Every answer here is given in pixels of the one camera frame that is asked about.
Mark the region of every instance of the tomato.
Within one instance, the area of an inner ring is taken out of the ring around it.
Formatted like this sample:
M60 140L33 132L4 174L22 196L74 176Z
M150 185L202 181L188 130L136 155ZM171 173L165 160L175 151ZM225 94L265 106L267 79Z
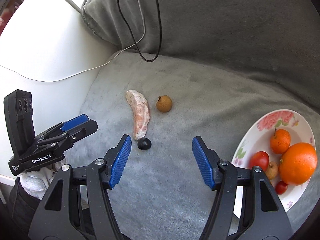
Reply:
M260 166L263 171L266 171L269 165L269 155L266 152L260 151L255 153L249 162L249 169L253 166Z
M276 185L276 192L278 195L283 194L284 192L287 191L288 189L288 185L285 184L282 180L278 182L278 184Z

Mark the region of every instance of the tangerine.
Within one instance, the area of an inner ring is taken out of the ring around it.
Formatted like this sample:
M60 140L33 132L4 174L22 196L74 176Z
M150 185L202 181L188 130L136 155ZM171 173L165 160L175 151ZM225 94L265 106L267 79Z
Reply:
M289 149L291 143L290 133L284 129L275 130L270 138L270 148L275 154L283 154Z
M317 167L317 154L309 143L292 145L281 157L279 175L288 185L305 183Z

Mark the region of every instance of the white plate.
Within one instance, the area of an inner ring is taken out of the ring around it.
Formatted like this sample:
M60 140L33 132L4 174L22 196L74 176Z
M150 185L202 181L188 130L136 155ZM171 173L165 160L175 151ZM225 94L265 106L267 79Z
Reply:
M250 158L258 151L265 151L269 154L270 161L279 163L281 155L272 153L269 140L275 132L275 127L287 130L291 135L291 145L298 142L310 143L314 148L315 138L310 125L295 111L280 109L272 111L261 117L248 130L241 140L231 163L236 167L248 168ZM280 177L271 180L271 184L275 186ZM298 201L305 191L309 180L299 186L288 186L287 191L279 195L284 210L287 212ZM242 207L243 187L237 187L234 214L240 218Z

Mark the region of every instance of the gray blanket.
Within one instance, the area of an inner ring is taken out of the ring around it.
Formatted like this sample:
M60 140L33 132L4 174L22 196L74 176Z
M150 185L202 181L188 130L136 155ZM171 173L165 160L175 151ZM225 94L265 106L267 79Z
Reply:
M143 33L137 0L120 0L136 39ZM158 25L154 0L142 0L146 37L154 53ZM320 18L310 0L159 0L162 55L153 63L123 53L104 67L81 109L99 130L67 152L68 162L87 165L132 134L126 90L143 93L151 106L147 152L135 144L120 184L110 192L121 231L132 239L197 239L214 193L203 183L191 151L201 135L220 157L231 160L242 136L265 113L288 108L301 113L320 140ZM86 0L86 24L98 36L125 48L132 44L116 0ZM160 95L173 109L157 112ZM319 168L289 210L294 230L314 207ZM231 231L236 228L237 220Z
M137 53L123 52L100 71L82 106L81 113L97 121L99 129L67 152L73 167L88 165L115 147L123 134L132 135L133 114L125 99L129 89L141 92L150 104L147 137L152 147L143 152L132 143L121 181L109 196L121 231L133 240L199 238L214 193L204 184L192 154L194 136L201 135L209 148L231 161L256 120L269 111L287 108L301 113L316 143L320 141L319 114L280 85L252 80L221 65L164 56L150 64ZM170 112L157 111L160 95L172 98ZM288 211L294 229L314 207L319 181L318 169Z

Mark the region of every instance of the black cable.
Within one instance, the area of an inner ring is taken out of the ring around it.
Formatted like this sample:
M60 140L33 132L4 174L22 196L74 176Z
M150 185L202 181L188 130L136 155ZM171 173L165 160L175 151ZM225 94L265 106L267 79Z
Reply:
M149 60L149 59L146 59L146 58L143 57L143 55L141 54L141 52L140 52L140 50L139 50L139 47L138 47L138 45L137 45L137 42L136 42L136 40L135 40L135 38L134 38L134 36L133 36L132 30L131 30L131 28L130 28L130 25L129 25L129 23L127 22L127 20L125 19L124 15L123 15L123 13L122 13L122 11L121 11L119 0L117 0L117 4L118 4L119 13L121 14L122 19L124 20L125 24L127 25L128 29L129 29L129 31L130 31L130 35L131 35L132 40L133 40L133 42L134 42L134 44L135 44L135 46L136 46L136 48L137 48L137 50L138 50L138 53L139 53L140 57L141 57L144 61L146 61L146 62L153 62L153 61L155 61L156 58L159 56L160 49L161 49L161 43L162 43L162 25L161 25L161 17L160 17L159 0L156 0L157 13L158 13L158 22L159 22L159 46L158 46L158 51L157 51L156 55L154 56L153 59L150 59L150 60Z
M135 39L134 39L132 30L131 30L131 28L130 28L128 22L127 22L127 20L125 19L124 15L123 15L123 13L122 13L122 11L121 11L119 0L117 0L117 4L118 4L118 9L119 9L119 12L120 12L120 14L121 14L121 17L122 17L122 19L124 20L125 24L127 25L128 29L129 29L129 31L130 31L132 40L133 40L134 44L135 44L136 47L137 47L137 50L138 50L138 53L139 53L140 57L141 57L144 61L146 61L146 62L153 62L153 61L155 61L156 58L159 56L160 49L161 49L161 43L162 43L162 25L161 25L159 1L156 0L157 12L158 12L158 21L159 21L159 47L158 47L158 51L157 51L156 55L154 56L154 58L153 58L153 59L150 59L150 60L146 59L146 58L143 57L143 55L141 54L141 52L140 52L140 50L139 50L139 48L138 48L138 45L137 45L137 43L136 43L136 41L135 41Z

